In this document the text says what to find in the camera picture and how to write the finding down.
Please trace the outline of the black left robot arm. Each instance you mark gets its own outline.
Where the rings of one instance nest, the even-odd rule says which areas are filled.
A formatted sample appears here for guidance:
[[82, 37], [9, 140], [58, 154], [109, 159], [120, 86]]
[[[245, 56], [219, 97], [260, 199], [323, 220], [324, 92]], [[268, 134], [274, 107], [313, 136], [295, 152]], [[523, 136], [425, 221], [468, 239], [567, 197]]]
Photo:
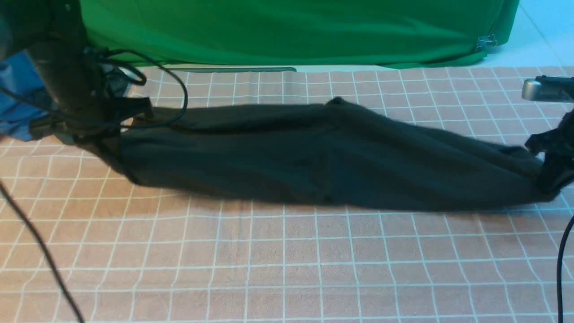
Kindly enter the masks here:
[[151, 102], [113, 90], [111, 73], [88, 47], [80, 3], [3, 0], [1, 57], [20, 51], [26, 51], [53, 101], [46, 116], [30, 122], [31, 137], [57, 135], [128, 176], [121, 157], [121, 126], [138, 114], [151, 116]]

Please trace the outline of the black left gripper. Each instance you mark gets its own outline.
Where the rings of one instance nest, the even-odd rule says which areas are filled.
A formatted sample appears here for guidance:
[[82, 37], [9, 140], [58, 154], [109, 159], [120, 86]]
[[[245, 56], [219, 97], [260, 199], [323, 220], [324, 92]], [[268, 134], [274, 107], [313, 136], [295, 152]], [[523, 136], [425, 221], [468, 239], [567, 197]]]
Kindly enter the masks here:
[[121, 135], [104, 134], [120, 129], [127, 119], [152, 117], [152, 103], [113, 93], [103, 66], [124, 64], [111, 59], [109, 50], [78, 51], [68, 45], [35, 45], [27, 54], [53, 101], [46, 116], [30, 122], [32, 139], [58, 133], [82, 137], [82, 149], [113, 171], [130, 175], [122, 160]]

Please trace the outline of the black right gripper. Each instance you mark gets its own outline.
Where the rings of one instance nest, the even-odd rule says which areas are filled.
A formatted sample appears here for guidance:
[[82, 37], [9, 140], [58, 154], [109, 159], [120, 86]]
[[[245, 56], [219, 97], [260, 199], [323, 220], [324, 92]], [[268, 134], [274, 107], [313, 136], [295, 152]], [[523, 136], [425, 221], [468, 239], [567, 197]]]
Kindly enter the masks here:
[[536, 180], [537, 188], [556, 193], [574, 180], [574, 112], [567, 112], [558, 126], [527, 139], [525, 147], [532, 155], [544, 154], [543, 167]]

